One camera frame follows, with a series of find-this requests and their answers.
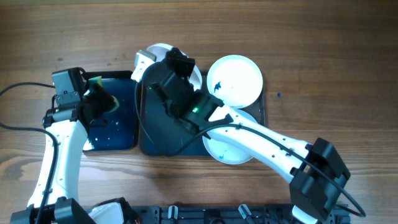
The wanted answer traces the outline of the green yellow sponge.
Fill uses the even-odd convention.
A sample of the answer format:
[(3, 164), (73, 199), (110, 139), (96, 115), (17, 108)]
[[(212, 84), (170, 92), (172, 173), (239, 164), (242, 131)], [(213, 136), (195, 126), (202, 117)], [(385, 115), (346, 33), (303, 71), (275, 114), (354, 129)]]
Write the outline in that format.
[(97, 104), (103, 113), (112, 113), (119, 108), (118, 99), (104, 88), (101, 76), (88, 79), (86, 99), (90, 103)]

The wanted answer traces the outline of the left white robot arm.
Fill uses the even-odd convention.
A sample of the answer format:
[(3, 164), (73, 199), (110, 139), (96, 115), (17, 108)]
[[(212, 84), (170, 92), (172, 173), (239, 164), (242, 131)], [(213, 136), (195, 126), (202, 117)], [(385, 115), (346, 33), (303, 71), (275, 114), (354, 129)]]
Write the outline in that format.
[(104, 78), (127, 78), (128, 70), (86, 72), (81, 67), (53, 72), (52, 107), (43, 118), (46, 147), (40, 175), (27, 208), (11, 223), (139, 223), (125, 198), (106, 200), (87, 212), (78, 203), (81, 155), (93, 121), (116, 111), (119, 102), (102, 84)]

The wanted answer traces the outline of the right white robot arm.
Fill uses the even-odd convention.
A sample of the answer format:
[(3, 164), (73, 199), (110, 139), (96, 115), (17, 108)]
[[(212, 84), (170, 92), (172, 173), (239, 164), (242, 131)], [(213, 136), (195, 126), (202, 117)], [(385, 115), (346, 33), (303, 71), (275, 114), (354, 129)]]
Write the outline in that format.
[(142, 128), (165, 156), (181, 154), (197, 139), (212, 142), (211, 156), (227, 162), (257, 159), (288, 184), (293, 216), (304, 223), (325, 221), (336, 207), (350, 172), (328, 141), (313, 144), (274, 132), (243, 116), (241, 109), (261, 94), (262, 73), (249, 58), (228, 55), (209, 69), (207, 88), (193, 83), (195, 60), (174, 47), (136, 54), (132, 78), (146, 95)]

